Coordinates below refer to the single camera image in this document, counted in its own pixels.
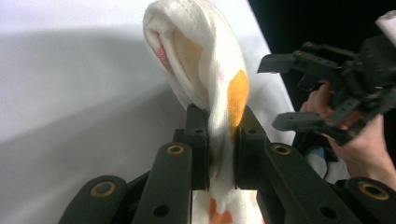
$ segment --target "cloth fold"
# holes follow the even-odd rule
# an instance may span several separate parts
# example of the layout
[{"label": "cloth fold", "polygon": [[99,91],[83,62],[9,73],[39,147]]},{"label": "cloth fold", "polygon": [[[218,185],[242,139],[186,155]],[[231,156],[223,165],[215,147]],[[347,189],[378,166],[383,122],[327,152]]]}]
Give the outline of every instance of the cloth fold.
[{"label": "cloth fold", "polygon": [[192,222],[261,223],[256,192],[234,189],[233,147],[249,85],[227,21],[205,0],[160,0],[148,6],[144,35],[177,99],[209,113],[211,187],[194,192]]}]

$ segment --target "patterned cloth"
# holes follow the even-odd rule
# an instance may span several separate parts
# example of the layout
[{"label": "patterned cloth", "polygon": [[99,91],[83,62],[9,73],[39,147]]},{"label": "patterned cloth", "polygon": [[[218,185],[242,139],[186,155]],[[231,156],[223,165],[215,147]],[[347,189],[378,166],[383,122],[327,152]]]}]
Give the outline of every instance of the patterned cloth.
[{"label": "patterned cloth", "polygon": [[210,190],[193,194],[193,223],[261,223],[255,191],[234,189],[233,148],[248,100],[241,50],[228,23],[204,0],[148,6],[144,34],[177,99],[209,113]]}]

